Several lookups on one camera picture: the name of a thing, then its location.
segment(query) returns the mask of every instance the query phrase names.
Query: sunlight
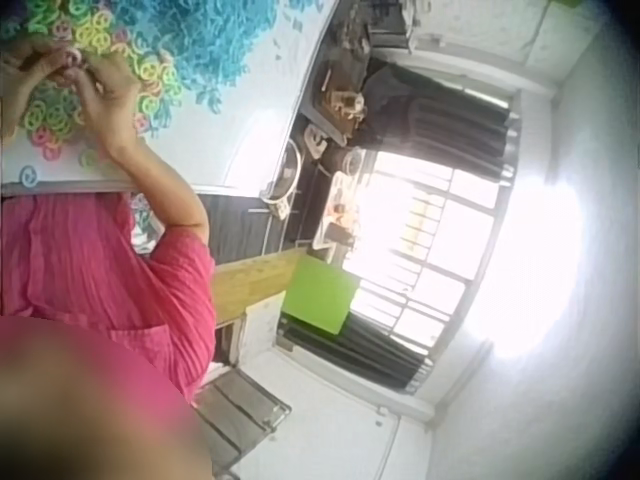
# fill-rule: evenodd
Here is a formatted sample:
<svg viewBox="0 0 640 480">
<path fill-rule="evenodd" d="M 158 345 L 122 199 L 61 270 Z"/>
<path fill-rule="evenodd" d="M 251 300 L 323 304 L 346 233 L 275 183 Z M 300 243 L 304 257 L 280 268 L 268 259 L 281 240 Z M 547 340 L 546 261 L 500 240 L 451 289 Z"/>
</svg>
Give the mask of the sunlight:
<svg viewBox="0 0 640 480">
<path fill-rule="evenodd" d="M 514 192 L 468 327 L 500 357 L 539 345 L 566 308 L 580 261 L 582 218 L 575 193 L 559 186 Z"/>
</svg>

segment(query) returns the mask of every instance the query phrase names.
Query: ceiling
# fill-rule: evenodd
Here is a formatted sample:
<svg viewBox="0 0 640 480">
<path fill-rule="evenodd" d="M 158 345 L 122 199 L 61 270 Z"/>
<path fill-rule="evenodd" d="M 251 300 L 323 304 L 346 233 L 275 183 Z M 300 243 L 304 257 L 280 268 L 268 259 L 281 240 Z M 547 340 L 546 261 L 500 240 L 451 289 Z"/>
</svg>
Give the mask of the ceiling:
<svg viewBox="0 0 640 480">
<path fill-rule="evenodd" d="M 563 81 L 606 19 L 595 0 L 416 0 L 413 37 L 490 53 Z"/>
</svg>

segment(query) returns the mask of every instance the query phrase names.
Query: window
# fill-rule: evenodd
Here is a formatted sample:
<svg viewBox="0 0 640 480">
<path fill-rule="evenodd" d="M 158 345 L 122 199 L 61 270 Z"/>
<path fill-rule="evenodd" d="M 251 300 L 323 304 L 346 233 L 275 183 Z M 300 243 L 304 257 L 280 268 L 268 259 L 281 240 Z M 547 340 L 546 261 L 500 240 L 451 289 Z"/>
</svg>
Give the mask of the window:
<svg viewBox="0 0 640 480">
<path fill-rule="evenodd" d="M 464 171 L 378 153 L 358 192 L 359 227 L 344 262 L 362 278 L 352 311 L 429 356 L 472 295 L 504 188 Z"/>
</svg>

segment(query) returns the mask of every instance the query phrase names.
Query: green sheet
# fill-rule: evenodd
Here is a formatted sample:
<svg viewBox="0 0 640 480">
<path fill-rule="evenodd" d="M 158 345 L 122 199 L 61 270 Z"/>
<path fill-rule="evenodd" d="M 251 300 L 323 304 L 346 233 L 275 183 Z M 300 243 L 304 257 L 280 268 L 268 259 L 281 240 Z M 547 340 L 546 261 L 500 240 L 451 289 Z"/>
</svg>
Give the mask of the green sheet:
<svg viewBox="0 0 640 480">
<path fill-rule="evenodd" d="M 359 283 L 355 275 L 305 255 L 293 273 L 282 311 L 338 334 Z"/>
</svg>

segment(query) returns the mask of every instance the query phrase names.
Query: dark curtain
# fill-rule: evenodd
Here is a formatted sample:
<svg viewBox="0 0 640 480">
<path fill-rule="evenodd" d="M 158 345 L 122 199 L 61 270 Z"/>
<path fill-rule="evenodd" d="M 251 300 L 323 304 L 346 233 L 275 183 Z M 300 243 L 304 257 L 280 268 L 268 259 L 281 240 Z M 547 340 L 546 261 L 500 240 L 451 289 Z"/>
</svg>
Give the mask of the dark curtain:
<svg viewBox="0 0 640 480">
<path fill-rule="evenodd" d="M 390 64 L 363 94 L 368 113 L 354 145 L 503 178 L 509 110 Z"/>
<path fill-rule="evenodd" d="M 338 335 L 284 315 L 283 335 L 291 342 L 347 370 L 393 390 L 404 390 L 425 356 L 389 337 L 371 322 L 350 313 Z"/>
</svg>

